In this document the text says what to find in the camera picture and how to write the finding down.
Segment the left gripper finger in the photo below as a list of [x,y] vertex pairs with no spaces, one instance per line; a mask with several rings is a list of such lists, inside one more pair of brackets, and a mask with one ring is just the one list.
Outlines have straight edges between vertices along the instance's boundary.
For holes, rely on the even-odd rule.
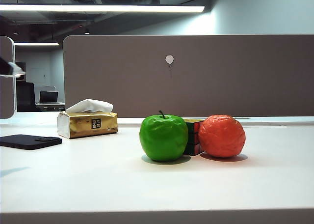
[[0,75],[3,77],[20,77],[25,74],[21,67],[12,62],[7,62],[0,57]]

